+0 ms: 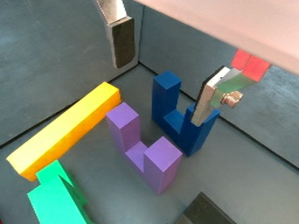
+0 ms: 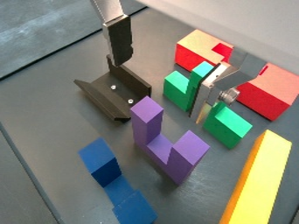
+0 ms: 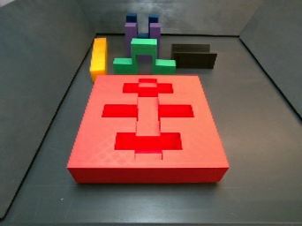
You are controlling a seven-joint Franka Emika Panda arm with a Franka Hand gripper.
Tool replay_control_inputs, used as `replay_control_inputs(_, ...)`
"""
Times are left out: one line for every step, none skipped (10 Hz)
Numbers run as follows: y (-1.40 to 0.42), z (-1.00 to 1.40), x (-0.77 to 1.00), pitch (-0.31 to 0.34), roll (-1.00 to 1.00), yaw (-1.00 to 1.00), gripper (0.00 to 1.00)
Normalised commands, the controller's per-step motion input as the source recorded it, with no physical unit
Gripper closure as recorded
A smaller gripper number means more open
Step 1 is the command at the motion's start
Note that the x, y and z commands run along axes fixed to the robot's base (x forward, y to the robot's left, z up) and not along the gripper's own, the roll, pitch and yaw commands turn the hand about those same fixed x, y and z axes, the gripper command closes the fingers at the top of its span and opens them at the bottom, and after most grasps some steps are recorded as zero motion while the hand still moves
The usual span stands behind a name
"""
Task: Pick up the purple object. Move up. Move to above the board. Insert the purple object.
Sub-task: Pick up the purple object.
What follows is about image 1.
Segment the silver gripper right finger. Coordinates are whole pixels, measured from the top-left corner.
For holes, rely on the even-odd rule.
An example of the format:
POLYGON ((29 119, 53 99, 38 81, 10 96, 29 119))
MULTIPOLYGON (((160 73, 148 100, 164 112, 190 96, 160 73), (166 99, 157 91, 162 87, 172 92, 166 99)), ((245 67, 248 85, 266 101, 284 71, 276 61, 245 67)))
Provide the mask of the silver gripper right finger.
POLYGON ((190 122, 200 126, 222 104, 234 108, 242 97, 238 90, 254 83, 236 68, 221 66, 201 83, 190 122))

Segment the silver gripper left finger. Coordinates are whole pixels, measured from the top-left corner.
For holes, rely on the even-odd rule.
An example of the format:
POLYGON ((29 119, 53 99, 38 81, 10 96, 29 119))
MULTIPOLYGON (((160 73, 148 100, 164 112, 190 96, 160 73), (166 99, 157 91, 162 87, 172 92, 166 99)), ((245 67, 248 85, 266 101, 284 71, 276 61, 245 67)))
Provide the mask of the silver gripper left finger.
POLYGON ((136 56, 134 19, 126 15, 122 0, 93 0, 105 23, 113 67, 124 67, 136 56))

